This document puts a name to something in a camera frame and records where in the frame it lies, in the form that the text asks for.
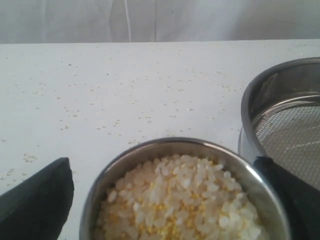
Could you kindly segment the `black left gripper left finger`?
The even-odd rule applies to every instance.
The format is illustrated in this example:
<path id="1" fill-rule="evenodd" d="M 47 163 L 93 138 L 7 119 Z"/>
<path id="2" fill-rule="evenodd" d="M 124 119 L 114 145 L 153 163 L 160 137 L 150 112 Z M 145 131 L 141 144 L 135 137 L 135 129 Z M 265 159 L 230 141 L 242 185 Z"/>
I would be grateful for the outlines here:
<path id="1" fill-rule="evenodd" d="M 74 197 L 67 157 L 61 157 L 0 197 L 2 240 L 56 240 Z"/>

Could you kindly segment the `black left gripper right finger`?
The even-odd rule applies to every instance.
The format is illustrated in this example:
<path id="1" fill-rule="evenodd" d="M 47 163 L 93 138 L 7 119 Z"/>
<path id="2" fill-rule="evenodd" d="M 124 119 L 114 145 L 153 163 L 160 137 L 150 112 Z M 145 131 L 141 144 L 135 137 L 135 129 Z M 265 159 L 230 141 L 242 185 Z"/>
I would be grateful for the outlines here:
<path id="1" fill-rule="evenodd" d="M 276 191 L 289 222 L 293 240 L 320 238 L 320 191 L 277 165 L 258 156 L 253 166 Z"/>

